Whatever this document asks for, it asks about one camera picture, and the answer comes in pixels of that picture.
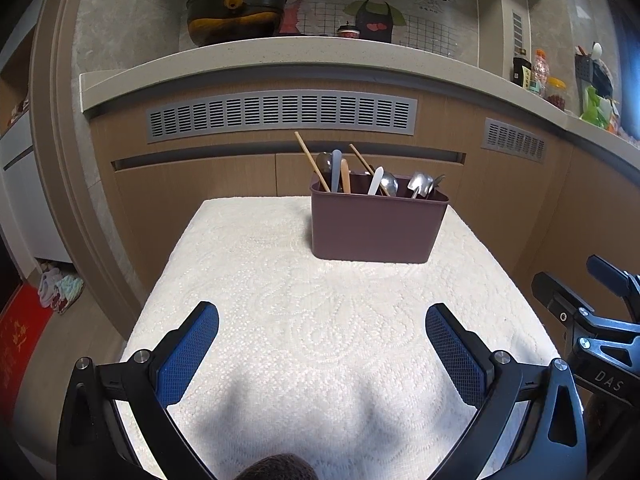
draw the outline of purple plastic bin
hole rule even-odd
[[[397,176],[398,197],[366,195],[370,175],[351,173],[351,194],[327,193],[311,180],[312,252],[323,260],[423,264],[438,236],[449,197],[401,198],[409,177]]]

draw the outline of white tablecloth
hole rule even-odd
[[[316,259],[306,197],[209,200],[176,245],[123,359],[152,349],[201,300],[217,306],[220,332],[169,412],[220,480],[281,452],[307,460],[321,480],[430,475],[475,411],[426,337],[433,303],[520,362],[558,356],[450,207],[429,261],[411,265]],[[142,465],[164,478],[128,404],[119,406]],[[484,474],[500,467],[522,409]]]

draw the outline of jar with yellow lid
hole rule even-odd
[[[547,101],[564,112],[564,105],[566,104],[566,85],[564,81],[560,81],[555,77],[549,77],[546,80],[545,95]]]

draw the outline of red rug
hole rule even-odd
[[[40,306],[38,291],[23,285],[0,319],[0,415],[8,425],[27,364],[52,314]]]

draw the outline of metal vent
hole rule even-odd
[[[542,162],[546,145],[544,139],[525,130],[486,118],[482,148]]]
[[[524,49],[522,17],[513,12],[513,50],[519,54]]]
[[[247,130],[328,128],[413,135],[417,100],[332,90],[244,92],[146,111],[148,141]]]

